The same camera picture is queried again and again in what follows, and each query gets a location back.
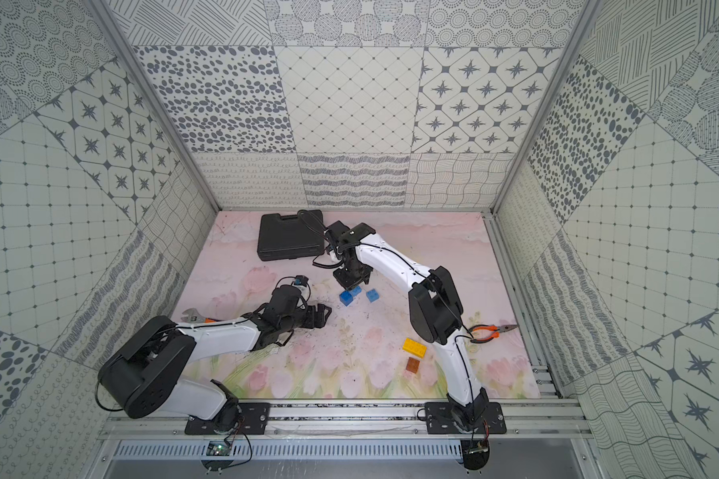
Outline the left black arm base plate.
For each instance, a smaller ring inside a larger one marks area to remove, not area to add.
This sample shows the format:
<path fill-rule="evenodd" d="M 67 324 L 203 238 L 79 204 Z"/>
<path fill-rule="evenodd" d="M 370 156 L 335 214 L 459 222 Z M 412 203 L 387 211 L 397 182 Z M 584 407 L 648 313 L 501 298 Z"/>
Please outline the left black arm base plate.
<path fill-rule="evenodd" d="M 191 416 L 186 424 L 185 434 L 226 435 L 238 431 L 247 435 L 264 435 L 271 406 L 271 403 L 267 402 L 242 402 L 224 406 L 210 420 Z"/>

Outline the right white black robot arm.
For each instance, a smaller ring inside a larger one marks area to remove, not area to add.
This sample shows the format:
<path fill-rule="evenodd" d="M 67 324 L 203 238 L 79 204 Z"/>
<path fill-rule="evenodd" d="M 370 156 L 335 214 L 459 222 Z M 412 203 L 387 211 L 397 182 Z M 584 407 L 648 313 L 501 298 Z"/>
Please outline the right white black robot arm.
<path fill-rule="evenodd" d="M 409 319 L 419 338 L 430 344 L 445 374 L 453 421 L 464 432 L 483 424 L 489 396 L 473 372 L 463 325 L 463 303 L 445 267 L 431 269 L 409 259 L 365 223 L 349 228 L 335 222 L 323 229 L 329 253 L 337 260 L 334 278 L 347 291 L 379 273 L 407 295 Z"/>

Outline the dark blue square lego brick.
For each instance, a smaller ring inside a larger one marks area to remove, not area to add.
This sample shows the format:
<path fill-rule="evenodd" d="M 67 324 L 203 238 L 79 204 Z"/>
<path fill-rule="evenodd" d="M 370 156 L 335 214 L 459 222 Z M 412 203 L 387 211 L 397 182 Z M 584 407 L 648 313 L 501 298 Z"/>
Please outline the dark blue square lego brick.
<path fill-rule="evenodd" d="M 355 300 L 355 297 L 349 291 L 343 291 L 340 293 L 339 299 L 342 305 L 348 307 Z"/>

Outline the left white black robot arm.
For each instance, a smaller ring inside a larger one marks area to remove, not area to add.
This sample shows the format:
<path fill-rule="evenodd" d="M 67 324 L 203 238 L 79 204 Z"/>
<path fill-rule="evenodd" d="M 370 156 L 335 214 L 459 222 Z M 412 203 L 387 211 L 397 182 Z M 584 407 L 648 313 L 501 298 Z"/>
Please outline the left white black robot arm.
<path fill-rule="evenodd" d="M 98 383 L 132 419 L 156 411 L 209 421 L 224 432 L 242 414 L 239 398 L 219 380 L 185 379 L 186 366 L 227 353 L 283 347 L 297 329 L 322 329 L 332 309 L 310 305 L 296 285 L 276 287 L 269 301 L 238 319 L 207 319 L 195 309 L 176 323 L 150 319 L 101 366 Z"/>

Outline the small light blue lego brick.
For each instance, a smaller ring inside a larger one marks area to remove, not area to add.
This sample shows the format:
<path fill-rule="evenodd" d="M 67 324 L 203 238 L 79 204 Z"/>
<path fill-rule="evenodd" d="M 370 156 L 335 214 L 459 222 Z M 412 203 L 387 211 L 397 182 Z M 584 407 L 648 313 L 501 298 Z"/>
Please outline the small light blue lego brick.
<path fill-rule="evenodd" d="M 365 295 L 367 296 L 367 300 L 370 303 L 374 303 L 375 301 L 379 300 L 379 293 L 375 289 L 371 289 L 370 291 L 367 291 L 365 293 Z"/>

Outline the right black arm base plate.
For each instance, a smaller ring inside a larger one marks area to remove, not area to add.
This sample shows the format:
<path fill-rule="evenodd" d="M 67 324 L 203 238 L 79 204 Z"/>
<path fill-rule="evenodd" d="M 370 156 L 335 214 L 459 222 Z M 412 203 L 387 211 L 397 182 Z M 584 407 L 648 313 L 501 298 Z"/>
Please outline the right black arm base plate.
<path fill-rule="evenodd" d="M 503 409 L 497 402 L 485 403 L 471 412 L 449 401 L 426 402 L 423 413 L 430 435 L 507 433 Z"/>

